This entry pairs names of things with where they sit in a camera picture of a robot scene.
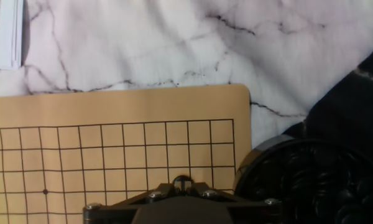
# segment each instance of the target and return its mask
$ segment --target screw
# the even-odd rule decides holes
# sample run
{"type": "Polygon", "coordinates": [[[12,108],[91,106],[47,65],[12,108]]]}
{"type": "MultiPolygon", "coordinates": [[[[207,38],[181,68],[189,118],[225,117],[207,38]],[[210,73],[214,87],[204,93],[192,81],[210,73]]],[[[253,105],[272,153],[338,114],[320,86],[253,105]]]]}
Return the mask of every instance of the screw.
{"type": "Polygon", "coordinates": [[[154,191],[152,193],[149,194],[149,197],[151,198],[160,198],[160,197],[163,197],[163,193],[160,192],[160,191],[154,191]]]}
{"type": "Polygon", "coordinates": [[[90,203],[86,206],[87,210],[97,209],[101,207],[102,205],[100,203],[90,203]]]}
{"type": "Polygon", "coordinates": [[[268,198],[264,202],[267,203],[267,204],[269,204],[269,205],[273,205],[275,203],[279,203],[279,200],[274,199],[274,198],[268,198]]]}
{"type": "Polygon", "coordinates": [[[215,191],[215,190],[205,190],[202,194],[202,197],[208,197],[208,198],[210,198],[210,197],[214,197],[214,196],[216,196],[217,195],[217,192],[215,191]]]}

